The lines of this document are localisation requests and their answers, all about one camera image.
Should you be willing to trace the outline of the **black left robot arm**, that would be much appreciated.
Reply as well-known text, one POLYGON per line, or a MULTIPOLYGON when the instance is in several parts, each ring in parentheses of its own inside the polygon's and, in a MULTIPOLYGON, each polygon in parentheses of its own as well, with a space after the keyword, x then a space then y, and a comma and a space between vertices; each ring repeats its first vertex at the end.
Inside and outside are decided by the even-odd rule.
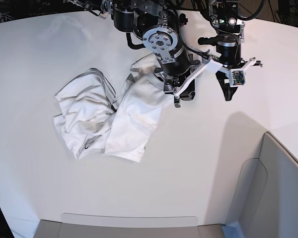
POLYGON ((241 57, 241 42, 244 34, 244 23, 236 16, 239 10, 236 0, 210 0, 203 17, 215 29, 215 37, 198 39, 199 45, 216 47, 221 56, 219 63, 227 69, 241 68, 245 61, 241 57))

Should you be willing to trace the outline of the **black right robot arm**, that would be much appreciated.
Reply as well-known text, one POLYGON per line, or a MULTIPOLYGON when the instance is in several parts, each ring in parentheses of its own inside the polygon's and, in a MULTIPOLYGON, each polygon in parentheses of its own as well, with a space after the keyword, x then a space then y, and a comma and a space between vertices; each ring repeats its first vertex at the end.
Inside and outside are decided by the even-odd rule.
POLYGON ((159 67, 156 77, 164 82, 165 94, 173 94, 200 64, 180 40, 184 14, 176 16, 163 0, 73 0, 72 4, 98 17, 111 16, 117 30, 126 33, 129 48, 146 48, 159 67))

